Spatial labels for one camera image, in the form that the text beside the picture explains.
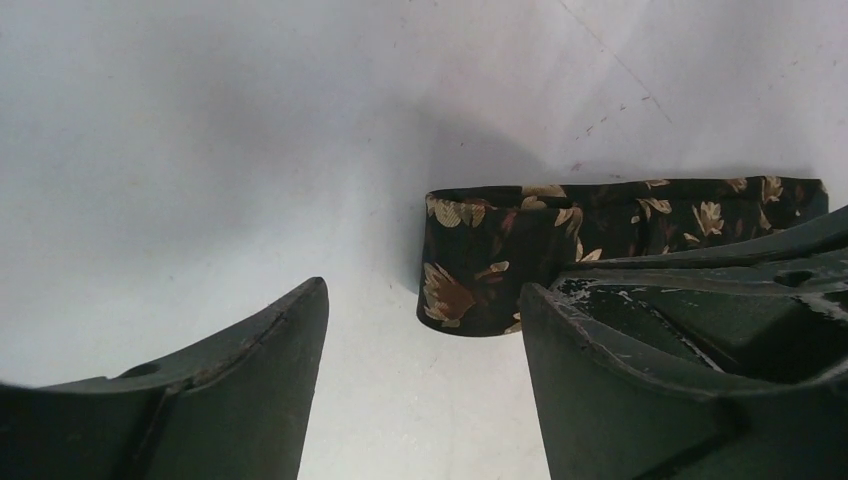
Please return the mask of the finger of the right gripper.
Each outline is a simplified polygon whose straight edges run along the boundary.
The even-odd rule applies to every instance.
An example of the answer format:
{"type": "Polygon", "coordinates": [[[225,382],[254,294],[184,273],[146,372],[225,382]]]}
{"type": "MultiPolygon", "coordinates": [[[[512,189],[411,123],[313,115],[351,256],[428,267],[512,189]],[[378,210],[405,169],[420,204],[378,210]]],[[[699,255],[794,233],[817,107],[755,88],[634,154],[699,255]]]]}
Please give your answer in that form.
{"type": "Polygon", "coordinates": [[[847,376],[847,212],[760,239],[563,272],[557,300],[715,371],[794,384],[847,376]]]}

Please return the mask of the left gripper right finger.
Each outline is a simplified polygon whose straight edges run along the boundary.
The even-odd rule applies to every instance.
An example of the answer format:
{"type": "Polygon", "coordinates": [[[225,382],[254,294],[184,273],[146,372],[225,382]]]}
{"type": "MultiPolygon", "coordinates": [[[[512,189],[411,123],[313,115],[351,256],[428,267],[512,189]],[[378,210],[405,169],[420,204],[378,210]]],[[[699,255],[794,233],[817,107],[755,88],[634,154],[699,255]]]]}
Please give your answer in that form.
{"type": "Polygon", "coordinates": [[[528,284],[523,340],[554,479],[843,479],[847,380],[779,384],[669,354],[528,284]]]}

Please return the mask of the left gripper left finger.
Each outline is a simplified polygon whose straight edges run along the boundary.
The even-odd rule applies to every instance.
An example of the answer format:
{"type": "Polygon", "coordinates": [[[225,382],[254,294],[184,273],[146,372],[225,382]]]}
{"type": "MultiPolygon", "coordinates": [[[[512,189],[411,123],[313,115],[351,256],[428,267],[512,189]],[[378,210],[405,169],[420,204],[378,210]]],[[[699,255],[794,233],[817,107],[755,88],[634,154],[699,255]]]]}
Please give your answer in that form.
{"type": "Polygon", "coordinates": [[[114,377],[1,388],[5,479],[294,479],[329,318],[310,278],[114,377]]]}

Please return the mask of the black gold floral tie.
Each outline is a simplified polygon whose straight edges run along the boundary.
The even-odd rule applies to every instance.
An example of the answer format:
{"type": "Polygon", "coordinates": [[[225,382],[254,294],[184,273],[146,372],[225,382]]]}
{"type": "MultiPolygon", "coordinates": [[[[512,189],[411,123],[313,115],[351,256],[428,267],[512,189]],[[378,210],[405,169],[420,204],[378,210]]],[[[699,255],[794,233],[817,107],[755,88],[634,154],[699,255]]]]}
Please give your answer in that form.
{"type": "Polygon", "coordinates": [[[781,176],[443,189],[425,198],[418,320],[459,336],[521,328],[519,296],[574,263],[724,246],[825,215],[822,181],[781,176]]]}

